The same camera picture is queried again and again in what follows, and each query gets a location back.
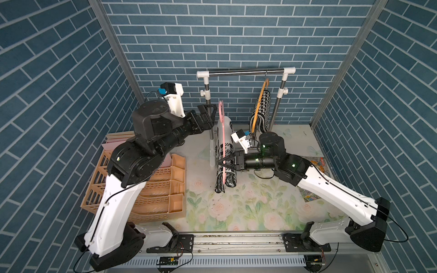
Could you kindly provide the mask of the houndstooth black white scarf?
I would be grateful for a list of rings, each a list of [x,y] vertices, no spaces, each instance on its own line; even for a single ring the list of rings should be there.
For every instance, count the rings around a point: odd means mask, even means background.
[[[260,106],[258,108],[255,131],[259,131],[260,133],[266,133],[269,130],[270,107],[271,107],[271,94],[268,90],[265,90],[261,97]]]

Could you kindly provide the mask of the orange clothes hanger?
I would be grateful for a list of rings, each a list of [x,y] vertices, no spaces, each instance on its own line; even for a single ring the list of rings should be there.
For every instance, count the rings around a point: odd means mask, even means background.
[[[260,91],[260,94],[259,94],[259,97],[258,97],[258,100],[257,100],[257,104],[256,104],[256,110],[255,110],[255,113],[254,113],[253,122],[252,122],[252,125],[251,125],[251,128],[250,128],[250,133],[251,134],[255,133],[257,117],[258,117],[258,112],[259,112],[259,108],[260,108],[260,105],[261,105],[261,100],[262,100],[262,97],[263,97],[265,89],[268,88],[268,86],[269,86],[269,83],[270,83],[270,80],[268,78],[266,78],[264,80],[263,86],[261,88],[261,91]]]

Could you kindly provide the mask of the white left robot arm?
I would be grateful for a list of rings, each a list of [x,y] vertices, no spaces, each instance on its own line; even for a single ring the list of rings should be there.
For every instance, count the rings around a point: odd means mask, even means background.
[[[95,272],[121,265],[140,252],[148,236],[128,221],[134,203],[173,148],[214,127],[217,105],[198,109],[181,117],[171,113],[165,100],[151,100],[133,112],[135,136],[114,149],[93,223],[75,239],[82,253],[90,252]]]

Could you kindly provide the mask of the pink clothes hanger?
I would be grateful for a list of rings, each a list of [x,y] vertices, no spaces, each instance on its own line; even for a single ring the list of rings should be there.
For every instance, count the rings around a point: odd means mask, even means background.
[[[222,167],[223,167],[223,185],[225,185],[226,183],[226,171],[225,171],[225,156],[226,156],[226,151],[225,151],[225,114],[224,114],[224,103],[223,101],[219,101],[218,103],[218,112],[219,112],[219,118],[220,118],[220,122],[221,122],[221,132],[222,132],[222,159],[221,159],[221,163],[222,163]]]

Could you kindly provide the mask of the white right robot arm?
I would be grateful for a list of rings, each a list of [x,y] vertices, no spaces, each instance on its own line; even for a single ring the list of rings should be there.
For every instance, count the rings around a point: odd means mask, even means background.
[[[272,169],[281,181],[316,194],[349,217],[328,223],[308,222],[296,240],[299,248],[315,251],[330,243],[353,242],[367,251],[381,250],[390,202],[361,195],[321,173],[309,160],[287,153],[284,139],[276,133],[261,134],[256,148],[250,146],[242,130],[223,135],[217,141],[216,155],[217,164],[224,169]]]

